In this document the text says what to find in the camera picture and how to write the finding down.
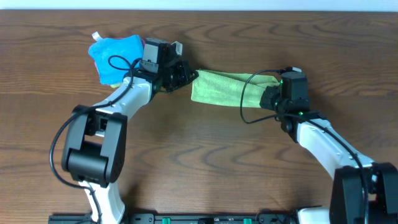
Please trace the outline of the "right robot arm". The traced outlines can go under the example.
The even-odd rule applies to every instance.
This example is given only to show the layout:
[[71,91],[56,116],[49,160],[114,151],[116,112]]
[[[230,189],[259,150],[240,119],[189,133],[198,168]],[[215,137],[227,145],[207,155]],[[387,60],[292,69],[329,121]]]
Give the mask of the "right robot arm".
[[397,223],[397,168],[357,151],[321,112],[310,109],[306,74],[279,74],[279,85],[266,88],[260,106],[275,111],[282,130],[333,179],[329,208],[302,208],[298,223]]

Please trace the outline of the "light green microfiber cloth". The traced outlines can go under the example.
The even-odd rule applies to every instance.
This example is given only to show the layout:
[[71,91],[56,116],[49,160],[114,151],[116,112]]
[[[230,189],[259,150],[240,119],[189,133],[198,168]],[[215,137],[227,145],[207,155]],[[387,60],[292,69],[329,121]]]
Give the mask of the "light green microfiber cloth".
[[251,78],[249,73],[211,70],[199,70],[198,74],[193,81],[191,100],[218,106],[258,108],[266,87],[279,84],[271,75]]

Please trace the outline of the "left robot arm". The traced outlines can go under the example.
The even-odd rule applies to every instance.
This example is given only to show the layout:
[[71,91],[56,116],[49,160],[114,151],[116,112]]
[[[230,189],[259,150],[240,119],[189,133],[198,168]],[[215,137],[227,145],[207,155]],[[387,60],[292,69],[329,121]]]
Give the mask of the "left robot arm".
[[124,165],[127,124],[157,93],[171,93],[198,78],[182,60],[183,45],[147,38],[143,55],[129,62],[122,84],[93,106],[76,106],[56,133],[67,132],[62,169],[73,179],[65,185],[85,191],[92,213],[89,223],[122,223],[126,207],[118,186]]

